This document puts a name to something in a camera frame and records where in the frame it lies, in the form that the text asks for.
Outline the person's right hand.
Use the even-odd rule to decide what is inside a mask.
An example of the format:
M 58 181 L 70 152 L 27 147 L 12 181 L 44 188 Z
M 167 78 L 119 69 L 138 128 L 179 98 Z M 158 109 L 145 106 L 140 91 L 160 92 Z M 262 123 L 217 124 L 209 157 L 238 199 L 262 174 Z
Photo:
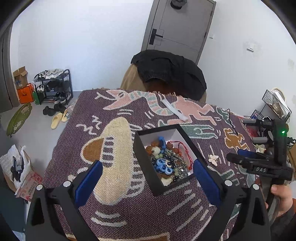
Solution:
M 280 217 L 291 211 L 294 214 L 294 205 L 292 198 L 292 190 L 289 185 L 273 184 L 270 188 L 271 193 L 278 199 L 276 209 L 276 217 Z

